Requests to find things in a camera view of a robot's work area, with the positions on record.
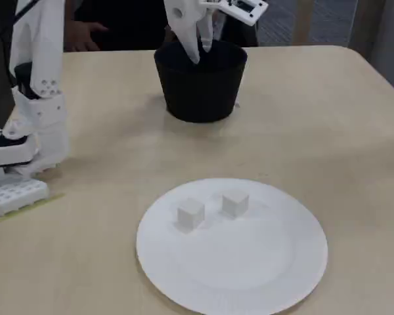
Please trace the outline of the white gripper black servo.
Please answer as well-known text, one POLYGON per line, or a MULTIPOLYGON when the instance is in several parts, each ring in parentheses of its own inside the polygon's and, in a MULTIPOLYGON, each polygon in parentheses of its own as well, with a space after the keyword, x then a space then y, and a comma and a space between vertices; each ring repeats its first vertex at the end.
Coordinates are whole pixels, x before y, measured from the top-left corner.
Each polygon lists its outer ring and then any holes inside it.
POLYGON ((167 21, 186 54, 194 64, 200 62, 198 40, 203 50, 210 52, 214 37, 221 37, 225 16, 207 9, 203 1, 165 0, 167 21))

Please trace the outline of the bare person hand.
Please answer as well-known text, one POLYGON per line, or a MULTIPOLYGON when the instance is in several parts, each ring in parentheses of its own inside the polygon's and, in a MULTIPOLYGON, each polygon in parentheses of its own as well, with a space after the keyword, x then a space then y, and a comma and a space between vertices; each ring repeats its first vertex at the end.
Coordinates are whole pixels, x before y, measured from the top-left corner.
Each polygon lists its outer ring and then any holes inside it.
POLYGON ((68 52, 100 51, 91 34, 107 31, 108 28, 98 22, 67 20, 64 25, 64 49, 68 52))

